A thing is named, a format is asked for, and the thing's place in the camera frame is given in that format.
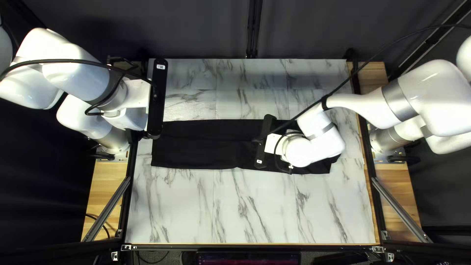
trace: marble surface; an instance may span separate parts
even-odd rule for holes
[[[165,121],[289,119],[348,77],[344,60],[168,62]],[[356,115],[327,113],[346,142],[329,174],[151,167],[152,141],[141,140],[126,241],[374,243]]]

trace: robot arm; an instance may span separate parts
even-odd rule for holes
[[[424,136],[438,154],[463,149],[471,145],[471,37],[460,47],[457,62],[459,68],[434,60],[369,94],[335,94],[325,104],[351,109],[379,128],[371,135],[376,150],[394,150]],[[345,143],[336,129],[324,131],[330,121],[323,111],[319,103],[301,115],[297,122],[306,139],[286,136],[275,153],[293,166],[341,153]],[[274,152],[277,139],[269,135],[266,152]]]
[[[99,62],[56,32],[35,28],[24,38],[11,65],[42,59]],[[109,150],[107,152],[115,154],[117,150],[126,149],[125,129],[141,131],[146,126],[150,87],[140,83],[122,80],[119,74],[106,68],[48,63],[9,72],[0,82],[0,97],[28,108],[48,109],[65,91],[69,96],[57,112],[59,122],[97,140]],[[91,105],[97,105],[93,111],[102,115],[85,115]]]

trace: black pants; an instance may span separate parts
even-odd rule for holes
[[[275,126],[284,120],[276,121]],[[152,145],[152,166],[183,169],[243,169],[279,172],[275,155],[266,153],[267,167],[254,166],[257,143],[263,120],[198,120],[163,123],[163,132]],[[296,123],[287,129],[299,130]],[[303,168],[294,168],[293,174],[326,174],[336,157],[327,158]],[[287,168],[288,163],[278,164]]]

